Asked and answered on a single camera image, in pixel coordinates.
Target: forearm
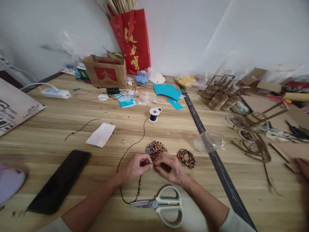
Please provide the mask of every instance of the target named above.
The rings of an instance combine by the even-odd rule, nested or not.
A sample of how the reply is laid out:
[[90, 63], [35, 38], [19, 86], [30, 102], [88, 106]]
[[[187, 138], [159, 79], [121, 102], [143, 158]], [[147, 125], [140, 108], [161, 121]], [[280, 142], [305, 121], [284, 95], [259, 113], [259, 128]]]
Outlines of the forearm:
[[71, 231], [86, 231], [112, 193], [122, 184], [118, 175], [106, 181], [97, 191], [86, 197], [62, 216]]
[[183, 188], [191, 195], [214, 229], [218, 230], [225, 221], [229, 208], [205, 190], [194, 178], [190, 176], [189, 180]]

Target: hand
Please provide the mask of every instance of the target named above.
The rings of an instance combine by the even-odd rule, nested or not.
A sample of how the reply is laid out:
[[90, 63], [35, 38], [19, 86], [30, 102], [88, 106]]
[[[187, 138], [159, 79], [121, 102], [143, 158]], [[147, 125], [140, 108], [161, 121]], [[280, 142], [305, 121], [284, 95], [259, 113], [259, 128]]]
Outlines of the hand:
[[309, 160], [303, 158], [295, 159], [304, 177], [309, 181]]
[[152, 160], [148, 154], [136, 153], [130, 161], [117, 173], [121, 184], [134, 180], [153, 167]]
[[181, 167], [179, 161], [168, 152], [161, 152], [154, 165], [158, 172], [169, 182], [185, 188], [190, 182], [190, 175]]

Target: thread spool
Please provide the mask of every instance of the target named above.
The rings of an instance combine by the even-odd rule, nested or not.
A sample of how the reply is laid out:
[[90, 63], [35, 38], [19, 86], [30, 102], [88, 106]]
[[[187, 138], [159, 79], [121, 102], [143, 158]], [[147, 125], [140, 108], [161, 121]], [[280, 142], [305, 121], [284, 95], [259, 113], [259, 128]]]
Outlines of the thread spool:
[[157, 122], [158, 121], [158, 118], [157, 116], [160, 114], [160, 112], [162, 111], [162, 109], [160, 107], [158, 108], [151, 108], [150, 109], [150, 118], [148, 119], [150, 122]]

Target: cardboard tube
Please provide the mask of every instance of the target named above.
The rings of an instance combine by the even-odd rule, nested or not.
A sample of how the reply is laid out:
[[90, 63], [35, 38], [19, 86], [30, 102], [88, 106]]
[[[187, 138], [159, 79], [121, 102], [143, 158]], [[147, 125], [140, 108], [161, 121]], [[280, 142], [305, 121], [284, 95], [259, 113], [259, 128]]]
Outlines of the cardboard tube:
[[309, 102], [309, 94], [307, 93], [284, 93], [282, 99], [300, 102]]

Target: white scissors handle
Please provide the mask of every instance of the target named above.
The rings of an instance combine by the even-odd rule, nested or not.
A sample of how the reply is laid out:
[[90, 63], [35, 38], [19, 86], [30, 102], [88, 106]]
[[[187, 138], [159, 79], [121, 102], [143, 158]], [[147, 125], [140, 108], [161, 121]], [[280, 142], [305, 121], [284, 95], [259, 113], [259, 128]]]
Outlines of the white scissors handle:
[[[161, 198], [161, 193], [166, 190], [166, 189], [173, 189], [176, 194], [177, 194], [177, 199], [172, 199], [172, 198]], [[178, 206], [158, 206], [156, 208], [156, 212], [159, 214], [161, 220], [169, 227], [171, 228], [178, 228], [179, 226], [181, 226], [182, 222], [183, 222], [183, 208], [181, 206], [181, 198], [180, 198], [180, 193], [178, 191], [178, 189], [176, 189], [174, 186], [172, 185], [168, 185], [165, 186], [159, 193], [159, 195], [155, 198], [159, 204], [164, 204], [164, 203], [175, 203], [175, 204], [179, 204]], [[176, 223], [169, 223], [167, 220], [165, 220], [165, 218], [162, 216], [161, 212], [162, 211], [179, 211], [180, 213], [180, 218]]]

